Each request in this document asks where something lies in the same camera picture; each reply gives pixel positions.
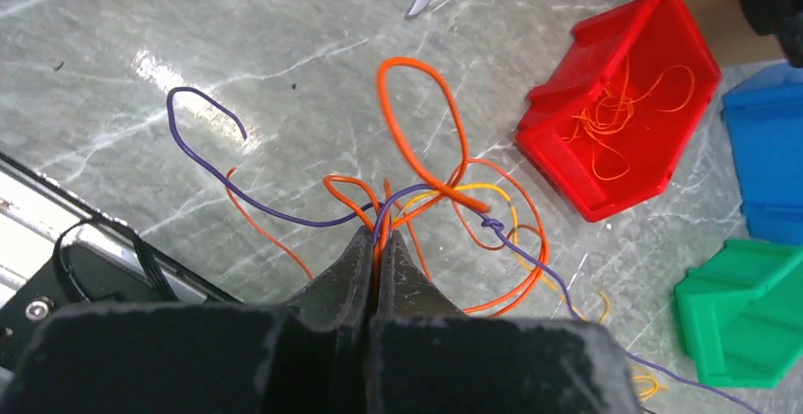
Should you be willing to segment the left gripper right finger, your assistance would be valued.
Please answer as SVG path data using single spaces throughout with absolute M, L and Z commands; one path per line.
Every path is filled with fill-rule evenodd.
M 399 231 L 391 234 L 384 248 L 376 313 L 396 317 L 465 316 L 413 263 Z

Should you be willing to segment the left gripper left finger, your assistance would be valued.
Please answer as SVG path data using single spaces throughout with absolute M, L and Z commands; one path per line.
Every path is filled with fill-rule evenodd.
M 361 323 L 370 297 L 372 236 L 360 227 L 342 255 L 285 301 L 308 327 Z

